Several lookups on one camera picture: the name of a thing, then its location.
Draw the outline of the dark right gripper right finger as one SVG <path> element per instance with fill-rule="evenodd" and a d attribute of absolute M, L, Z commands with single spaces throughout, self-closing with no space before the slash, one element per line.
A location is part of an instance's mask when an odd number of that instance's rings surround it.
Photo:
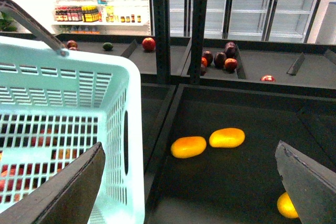
<path fill-rule="evenodd" d="M 335 223 L 335 172 L 283 141 L 275 159 L 301 223 Z"/>

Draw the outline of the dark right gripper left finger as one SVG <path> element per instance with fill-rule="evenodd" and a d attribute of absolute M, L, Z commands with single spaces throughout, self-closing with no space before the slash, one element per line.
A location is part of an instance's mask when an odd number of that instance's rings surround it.
<path fill-rule="evenodd" d="M 1 223 L 87 223 L 106 155 L 100 142 L 1 213 Z"/>

